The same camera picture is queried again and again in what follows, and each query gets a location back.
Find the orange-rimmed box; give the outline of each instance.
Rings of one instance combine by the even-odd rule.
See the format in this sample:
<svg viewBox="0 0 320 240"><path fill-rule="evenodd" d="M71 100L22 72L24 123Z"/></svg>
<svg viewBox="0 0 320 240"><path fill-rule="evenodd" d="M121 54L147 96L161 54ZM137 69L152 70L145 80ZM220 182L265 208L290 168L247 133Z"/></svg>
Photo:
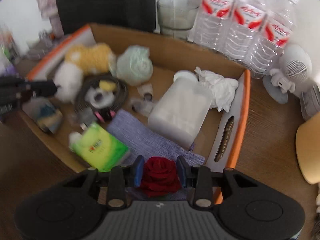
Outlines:
<svg viewBox="0 0 320 240"><path fill-rule="evenodd" d="M75 44L91 46L99 42L107 43L117 55L122 54L130 45L140 45L150 49L154 73L149 82L153 85L155 100L159 100L171 86L173 75L178 70L194 71L195 67L199 66L202 70L211 70L224 77L237 79L239 87L229 113L218 112L216 109L209 110L195 140L194 148L195 153L206 158L205 165L212 171L221 172L224 167L236 166L249 112L250 73L243 66L211 50L159 34L90 24L69 36L43 58L27 78L46 79L52 76L71 46ZM129 87L129 98L136 96L138 96L137 89ZM64 114L64 121L54 135L44 134L26 114L22 112L20 114L30 129L61 161L73 171L80 172L88 167L87 164L68 149L68 135L78 129L68 121L73 107L71 104L58 104ZM124 105L124 109L146 123L146 118L133 113L127 104ZM220 191L216 191L215 195L216 202L221 202Z"/></svg>

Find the red label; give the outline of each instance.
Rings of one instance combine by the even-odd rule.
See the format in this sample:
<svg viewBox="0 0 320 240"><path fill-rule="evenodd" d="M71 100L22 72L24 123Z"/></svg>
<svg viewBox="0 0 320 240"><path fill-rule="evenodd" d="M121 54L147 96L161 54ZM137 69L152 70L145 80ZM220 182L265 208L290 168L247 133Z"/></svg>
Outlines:
<svg viewBox="0 0 320 240"><path fill-rule="evenodd" d="M239 3L233 13L233 19L240 25L252 30L259 30L266 13L249 4Z"/></svg>
<svg viewBox="0 0 320 240"><path fill-rule="evenodd" d="M283 48L287 44L291 34L292 31L289 28L271 18L266 24L263 36L273 44Z"/></svg>
<svg viewBox="0 0 320 240"><path fill-rule="evenodd" d="M201 5L207 14L219 18L228 18L233 0L202 0Z"/></svg>

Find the fabric rose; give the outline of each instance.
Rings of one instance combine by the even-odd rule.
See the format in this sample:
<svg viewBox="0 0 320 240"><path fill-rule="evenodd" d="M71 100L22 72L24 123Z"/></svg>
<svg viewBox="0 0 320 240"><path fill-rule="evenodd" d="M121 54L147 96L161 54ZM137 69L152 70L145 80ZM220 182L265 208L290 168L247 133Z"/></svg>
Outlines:
<svg viewBox="0 0 320 240"><path fill-rule="evenodd" d="M140 189L148 197L175 193L180 188L174 161L162 157L151 157L144 164Z"/></svg>

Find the metal screw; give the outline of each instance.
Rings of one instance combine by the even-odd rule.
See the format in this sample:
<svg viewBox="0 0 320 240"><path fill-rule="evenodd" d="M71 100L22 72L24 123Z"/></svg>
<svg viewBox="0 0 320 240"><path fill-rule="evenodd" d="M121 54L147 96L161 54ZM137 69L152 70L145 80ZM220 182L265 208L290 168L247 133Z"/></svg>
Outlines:
<svg viewBox="0 0 320 240"><path fill-rule="evenodd" d="M108 205L110 207L122 207L124 205L124 201L121 199L114 198L109 200Z"/></svg>
<svg viewBox="0 0 320 240"><path fill-rule="evenodd" d="M211 201L209 199L201 198L196 201L198 207L209 207L211 206Z"/></svg>

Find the purple item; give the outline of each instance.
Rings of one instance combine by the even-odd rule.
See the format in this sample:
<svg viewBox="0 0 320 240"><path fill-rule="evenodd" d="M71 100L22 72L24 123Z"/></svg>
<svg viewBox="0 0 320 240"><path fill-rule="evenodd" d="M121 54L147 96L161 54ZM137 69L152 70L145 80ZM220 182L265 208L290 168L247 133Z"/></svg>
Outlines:
<svg viewBox="0 0 320 240"><path fill-rule="evenodd" d="M0 76L15 76L17 74L18 72L16 68L12 64L10 64L3 72L0 73Z"/></svg>
<svg viewBox="0 0 320 240"><path fill-rule="evenodd" d="M138 155L143 155L145 161L152 156L176 161L177 157L182 155L191 166L204 163L203 156L186 151L176 143L151 131L123 109L118 111L106 130L130 148L131 155L123 162L124 165L132 164Z"/></svg>

